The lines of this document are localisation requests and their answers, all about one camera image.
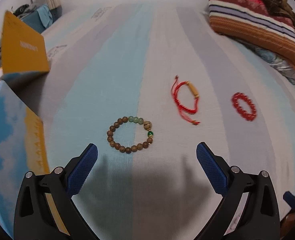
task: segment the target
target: red braided cord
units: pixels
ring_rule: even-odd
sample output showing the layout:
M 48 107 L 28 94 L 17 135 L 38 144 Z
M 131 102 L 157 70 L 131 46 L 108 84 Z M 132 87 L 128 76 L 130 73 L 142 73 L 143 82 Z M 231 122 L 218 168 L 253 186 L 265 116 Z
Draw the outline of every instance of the red braided cord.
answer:
M 173 88 L 174 88 L 174 86 L 175 86 L 175 84 L 177 84 L 178 83 L 178 76 L 175 76 L 175 82 L 174 82 L 174 84 L 173 84 L 173 86 L 172 86 L 172 88 L 171 88 L 171 95 L 172 95 L 172 98 L 173 98 L 173 100 L 174 100 L 174 102 L 176 103 L 176 105 L 177 105 L 177 107 L 178 107 L 178 110 L 179 110 L 179 114 L 180 114 L 180 116 L 184 119 L 184 120 L 186 120 L 186 121 L 188 121 L 188 122 L 190 122 L 190 123 L 192 123 L 192 124 L 194 124 L 194 125 L 198 125 L 200 122 L 198 122 L 198 121 L 196 121 L 196 120 L 192 120 L 189 116 L 187 116 L 184 112 L 187 112 L 187 113 L 189 113 L 189 114 L 196 114 L 197 112 L 198 112 L 198 102 L 199 102 L 199 98 L 197 97 L 197 98 L 194 98 L 194 109 L 189 109 L 189 108 L 187 108 L 187 107 L 185 107 L 184 105 L 182 105 L 181 103 L 180 103 L 180 101 L 178 100 L 178 92 L 179 92 L 179 88 L 182 86 L 182 85 L 185 85 L 187 82 L 186 81 L 184 81 L 184 82 L 181 82 L 180 84 L 178 84 L 176 87 L 175 87 L 175 89 L 174 89 L 174 91 L 173 91 Z

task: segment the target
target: pillow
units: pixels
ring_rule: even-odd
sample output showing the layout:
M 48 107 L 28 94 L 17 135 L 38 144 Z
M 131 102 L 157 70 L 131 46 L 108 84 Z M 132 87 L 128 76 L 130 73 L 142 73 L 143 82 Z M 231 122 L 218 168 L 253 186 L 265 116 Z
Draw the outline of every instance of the pillow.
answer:
M 269 16 L 262 0 L 209 0 L 209 11 L 215 32 L 276 52 L 295 70 L 295 29 L 289 18 Z

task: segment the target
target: metal pin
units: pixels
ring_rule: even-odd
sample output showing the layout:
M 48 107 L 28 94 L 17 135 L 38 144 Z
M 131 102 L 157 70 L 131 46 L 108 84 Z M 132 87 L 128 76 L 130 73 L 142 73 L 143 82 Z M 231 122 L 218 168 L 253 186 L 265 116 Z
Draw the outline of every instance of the metal pin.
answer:
M 239 173 L 239 172 L 240 172 L 239 167 L 236 167 L 236 166 L 233 166 L 233 167 L 231 168 L 231 170 L 232 170 L 234 173 Z
M 57 168 L 55 168 L 55 170 L 54 170 L 54 172 L 55 172 L 56 174 L 60 174 L 62 171 L 63 171 L 62 167 L 57 167 Z
M 32 175 L 33 175 L 33 173 L 31 171 L 29 171 L 25 174 L 25 177 L 30 178 L 30 177 L 32 177 Z
M 269 176 L 267 171 L 262 171 L 261 174 L 262 174 L 263 177 L 268 177 Z

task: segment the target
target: brown beaded bracelet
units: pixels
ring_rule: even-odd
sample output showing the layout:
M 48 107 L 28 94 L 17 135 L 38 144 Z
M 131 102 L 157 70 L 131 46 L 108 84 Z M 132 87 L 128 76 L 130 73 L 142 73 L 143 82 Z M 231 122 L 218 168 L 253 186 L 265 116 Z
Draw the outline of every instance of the brown beaded bracelet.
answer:
M 147 140 L 144 143 L 139 143 L 138 145 L 133 145 L 131 148 L 130 147 L 125 147 L 122 146 L 119 143 L 116 143 L 113 139 L 113 133 L 117 128 L 120 127 L 121 124 L 126 123 L 126 122 L 133 122 L 133 123 L 138 123 L 142 124 L 144 129 L 147 130 Z M 148 148 L 148 146 L 153 142 L 153 132 L 151 131 L 152 128 L 152 123 L 150 121 L 145 121 L 143 118 L 138 118 L 138 117 L 133 117 L 129 116 L 126 117 L 124 116 L 123 118 L 119 118 L 113 125 L 110 126 L 110 129 L 107 131 L 107 141 L 110 143 L 111 147 L 114 147 L 116 150 L 119 150 L 120 152 L 128 153 L 130 154 L 131 152 L 136 152 L 137 150 L 142 150 L 143 148 Z

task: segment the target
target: blue towel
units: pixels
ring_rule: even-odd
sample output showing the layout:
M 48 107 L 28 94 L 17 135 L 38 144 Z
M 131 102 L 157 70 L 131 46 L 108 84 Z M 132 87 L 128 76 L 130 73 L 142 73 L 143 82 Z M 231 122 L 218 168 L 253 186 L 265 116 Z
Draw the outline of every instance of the blue towel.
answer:
M 37 8 L 36 11 L 38 12 L 38 14 L 40 16 L 43 26 L 46 29 L 49 28 L 53 23 L 52 14 L 49 11 L 49 7 L 46 4 L 43 4 L 42 6 Z

